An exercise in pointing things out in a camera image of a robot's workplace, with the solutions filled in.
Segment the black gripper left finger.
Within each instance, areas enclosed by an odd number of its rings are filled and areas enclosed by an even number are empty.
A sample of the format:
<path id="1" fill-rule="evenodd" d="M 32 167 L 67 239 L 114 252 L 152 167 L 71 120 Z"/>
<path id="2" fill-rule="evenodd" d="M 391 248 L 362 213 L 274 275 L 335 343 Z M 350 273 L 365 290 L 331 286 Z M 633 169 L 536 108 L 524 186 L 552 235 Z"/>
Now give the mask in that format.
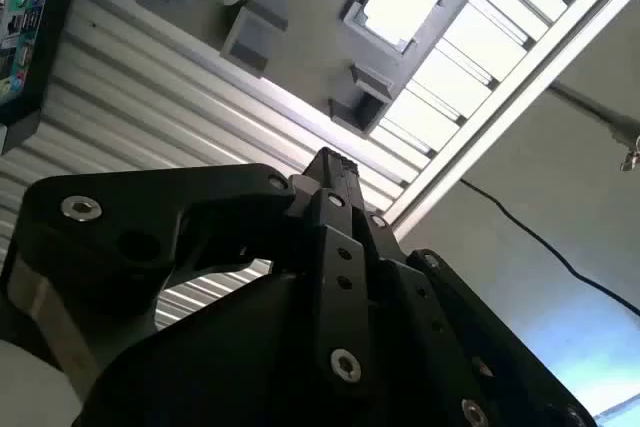
<path id="1" fill-rule="evenodd" d="M 366 291 L 356 165 L 329 149 L 301 175 L 253 163 L 49 177 L 23 196 L 1 284 L 38 330 L 37 352 L 77 390 L 154 334 L 160 293 L 270 260 L 311 275 L 321 314 L 330 279 Z"/>

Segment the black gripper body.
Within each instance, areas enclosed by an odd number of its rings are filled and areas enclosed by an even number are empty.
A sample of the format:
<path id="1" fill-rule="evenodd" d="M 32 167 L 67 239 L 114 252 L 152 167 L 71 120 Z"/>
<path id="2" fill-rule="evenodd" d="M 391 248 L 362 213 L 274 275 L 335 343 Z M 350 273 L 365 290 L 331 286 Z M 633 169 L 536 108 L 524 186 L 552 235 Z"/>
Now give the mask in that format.
<path id="1" fill-rule="evenodd" d="M 122 353 L 80 426 L 461 426 L 460 377 L 360 274 L 255 281 Z"/>

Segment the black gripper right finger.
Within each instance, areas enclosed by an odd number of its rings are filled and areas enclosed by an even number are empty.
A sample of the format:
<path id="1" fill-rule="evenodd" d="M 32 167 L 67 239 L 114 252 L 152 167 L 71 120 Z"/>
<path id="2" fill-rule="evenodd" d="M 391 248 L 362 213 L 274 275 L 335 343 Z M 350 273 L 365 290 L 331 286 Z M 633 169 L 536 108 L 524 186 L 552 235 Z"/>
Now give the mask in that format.
<path id="1" fill-rule="evenodd" d="M 577 398 L 434 251 L 400 250 L 344 161 L 374 298 L 388 426 L 592 426 Z"/>

